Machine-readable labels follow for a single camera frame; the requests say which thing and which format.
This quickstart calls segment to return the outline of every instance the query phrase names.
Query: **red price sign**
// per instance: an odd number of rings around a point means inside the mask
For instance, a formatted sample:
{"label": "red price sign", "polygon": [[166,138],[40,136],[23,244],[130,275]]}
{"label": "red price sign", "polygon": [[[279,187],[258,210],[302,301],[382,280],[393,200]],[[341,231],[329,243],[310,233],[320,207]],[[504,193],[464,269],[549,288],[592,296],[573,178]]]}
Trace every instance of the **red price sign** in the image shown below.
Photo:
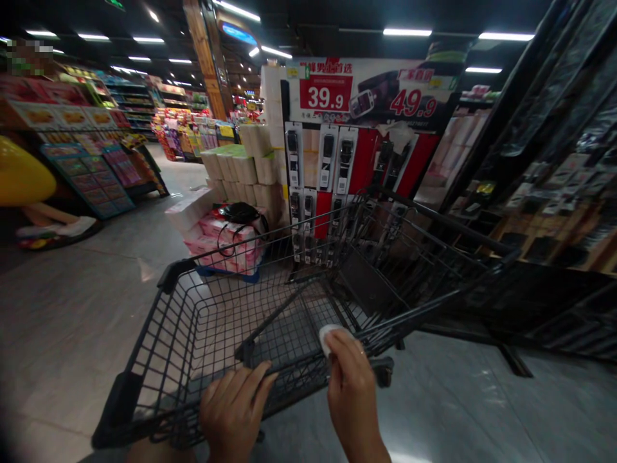
{"label": "red price sign", "polygon": [[397,97],[390,104],[390,111],[394,111],[397,116],[404,114],[405,117],[431,117],[437,109],[437,100],[431,98],[426,102],[423,109],[420,109],[422,102],[422,92],[419,89],[403,89],[398,92]]}
{"label": "red price sign", "polygon": [[300,80],[300,107],[314,111],[349,111],[353,77],[311,75]]}

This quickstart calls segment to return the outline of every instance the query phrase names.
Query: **hand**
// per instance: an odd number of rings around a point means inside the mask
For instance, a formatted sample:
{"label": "hand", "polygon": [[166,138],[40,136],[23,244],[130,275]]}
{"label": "hand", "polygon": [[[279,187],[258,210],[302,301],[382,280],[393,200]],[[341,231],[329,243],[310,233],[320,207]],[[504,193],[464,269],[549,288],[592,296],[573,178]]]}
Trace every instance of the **hand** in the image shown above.
{"label": "hand", "polygon": [[265,401],[278,374],[264,379],[272,362],[229,371],[212,381],[201,398],[199,422],[210,445],[210,463],[249,459],[259,434]]}
{"label": "hand", "polygon": [[390,462],[377,421],[375,375],[362,343],[342,330],[330,331],[332,350],[328,405],[332,424],[350,463]]}

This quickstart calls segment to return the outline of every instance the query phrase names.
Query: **cart basket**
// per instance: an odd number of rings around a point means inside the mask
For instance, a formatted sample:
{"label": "cart basket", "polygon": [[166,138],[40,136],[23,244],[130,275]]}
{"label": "cart basket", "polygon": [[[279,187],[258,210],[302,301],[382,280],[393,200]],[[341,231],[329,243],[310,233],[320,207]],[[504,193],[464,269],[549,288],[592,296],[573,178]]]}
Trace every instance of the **cart basket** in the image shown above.
{"label": "cart basket", "polygon": [[[94,448],[145,437],[170,439],[175,448],[200,443],[199,403],[208,385],[263,360],[279,372],[264,419],[274,415],[327,385],[318,332],[330,323],[362,341],[378,383],[387,386],[393,364],[377,356],[440,311],[463,306],[478,284],[519,256],[381,186],[336,204],[267,237],[167,267]],[[477,251],[457,249],[460,239]]]}

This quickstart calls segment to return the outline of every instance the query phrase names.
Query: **supermarket aisle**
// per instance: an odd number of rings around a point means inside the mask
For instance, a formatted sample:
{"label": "supermarket aisle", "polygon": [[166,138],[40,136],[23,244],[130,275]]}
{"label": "supermarket aisle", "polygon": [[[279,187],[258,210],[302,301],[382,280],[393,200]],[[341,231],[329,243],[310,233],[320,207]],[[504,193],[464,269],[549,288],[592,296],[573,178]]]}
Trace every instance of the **supermarket aisle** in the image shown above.
{"label": "supermarket aisle", "polygon": [[[159,275],[186,255],[163,211],[206,178],[201,165],[171,163],[156,145],[152,152],[171,197],[0,275],[2,405],[24,461],[124,459],[123,450],[93,453],[89,438]],[[603,462],[617,447],[617,384],[603,367],[524,354],[536,378],[521,379],[495,348],[423,333],[391,355],[393,386],[378,400],[395,462]],[[344,460],[325,391],[269,419],[264,431],[255,461]]]}

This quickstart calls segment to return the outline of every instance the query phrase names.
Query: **advertisement poster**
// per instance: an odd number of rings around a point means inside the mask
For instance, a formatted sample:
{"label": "advertisement poster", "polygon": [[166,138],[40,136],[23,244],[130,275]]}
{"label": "advertisement poster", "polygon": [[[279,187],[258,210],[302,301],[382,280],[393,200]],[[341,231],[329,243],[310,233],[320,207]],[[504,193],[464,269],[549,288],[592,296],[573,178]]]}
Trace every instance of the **advertisement poster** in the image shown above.
{"label": "advertisement poster", "polygon": [[399,59],[298,58],[287,64],[294,122],[356,127],[408,121],[435,132],[451,117],[461,62]]}

